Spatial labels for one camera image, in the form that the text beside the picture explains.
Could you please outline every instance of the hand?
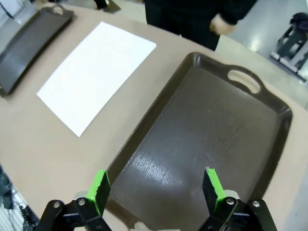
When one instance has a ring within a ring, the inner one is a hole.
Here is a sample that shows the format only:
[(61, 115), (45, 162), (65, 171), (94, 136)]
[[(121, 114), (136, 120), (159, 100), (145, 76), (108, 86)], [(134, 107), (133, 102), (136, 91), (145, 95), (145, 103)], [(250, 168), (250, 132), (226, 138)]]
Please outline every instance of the hand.
[[(135, 224), (135, 228), (130, 231), (150, 231), (148, 227), (145, 226), (142, 222), (138, 221)], [(160, 230), (160, 231), (180, 231), (180, 230)]]
[(212, 19), (210, 23), (210, 31), (215, 32), (217, 35), (227, 35), (232, 33), (235, 30), (236, 25), (231, 25), (225, 22), (220, 14)]

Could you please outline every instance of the table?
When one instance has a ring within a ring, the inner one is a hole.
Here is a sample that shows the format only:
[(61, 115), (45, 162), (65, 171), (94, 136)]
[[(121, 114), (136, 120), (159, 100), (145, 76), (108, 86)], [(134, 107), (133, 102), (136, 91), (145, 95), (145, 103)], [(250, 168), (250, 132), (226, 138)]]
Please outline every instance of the table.
[[(66, 8), (76, 13), (72, 24), (38, 58), (15, 93), (0, 99), (0, 163), (38, 216), (48, 201), (70, 202), (77, 192), (90, 187), (98, 169), (108, 168), (188, 53), (199, 51), (220, 62), (232, 63), (198, 44), (152, 26), (99, 11)], [(78, 138), (36, 93), (100, 21), (151, 40), (157, 48)], [(308, 113), (268, 83), (265, 85), (293, 111), (285, 149), (264, 196), (280, 230), (308, 163)], [(107, 211), (104, 217), (114, 230), (126, 230)]]

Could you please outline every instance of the tray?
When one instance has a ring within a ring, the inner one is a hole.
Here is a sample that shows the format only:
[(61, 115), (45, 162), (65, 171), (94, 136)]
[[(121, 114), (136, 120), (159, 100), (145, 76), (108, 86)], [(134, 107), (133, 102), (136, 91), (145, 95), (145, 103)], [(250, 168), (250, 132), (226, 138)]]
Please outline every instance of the tray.
[(12, 93), (20, 79), (51, 41), (71, 22), (73, 11), (45, 7), (18, 31), (0, 55), (0, 95)]
[[(260, 88), (228, 78), (236, 70)], [(200, 53), (182, 62), (108, 174), (107, 209), (129, 228), (196, 231), (209, 216), (206, 166), (242, 200), (261, 198), (281, 156), (292, 112), (251, 71)]]

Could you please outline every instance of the tray handle hole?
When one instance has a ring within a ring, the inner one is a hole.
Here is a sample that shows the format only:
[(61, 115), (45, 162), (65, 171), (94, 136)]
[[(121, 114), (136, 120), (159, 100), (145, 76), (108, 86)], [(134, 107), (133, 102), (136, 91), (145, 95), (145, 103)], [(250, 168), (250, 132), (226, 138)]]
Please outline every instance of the tray handle hole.
[(63, 9), (59, 6), (55, 6), (53, 8), (53, 12), (56, 13), (56, 14), (59, 14), (59, 15), (63, 15)]
[(244, 72), (231, 70), (228, 72), (228, 78), (245, 85), (254, 94), (259, 93), (261, 90), (261, 86)]

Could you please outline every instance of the screw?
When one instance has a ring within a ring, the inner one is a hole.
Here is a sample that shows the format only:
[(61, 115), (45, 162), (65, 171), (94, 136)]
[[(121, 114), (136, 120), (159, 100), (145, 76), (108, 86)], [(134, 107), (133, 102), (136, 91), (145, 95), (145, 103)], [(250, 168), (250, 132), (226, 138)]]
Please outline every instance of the screw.
[(228, 198), (228, 199), (227, 199), (227, 204), (229, 204), (229, 205), (233, 205), (233, 204), (234, 204), (233, 199)]
[(85, 199), (81, 199), (81, 200), (78, 201), (78, 204), (80, 206), (83, 206), (85, 203), (86, 203)]
[(258, 201), (253, 201), (253, 202), (252, 202), (252, 205), (253, 205), (254, 207), (257, 207), (257, 208), (260, 207), (260, 203), (259, 203)]
[(59, 206), (60, 206), (60, 202), (56, 201), (55, 203), (53, 203), (54, 208), (58, 208)]

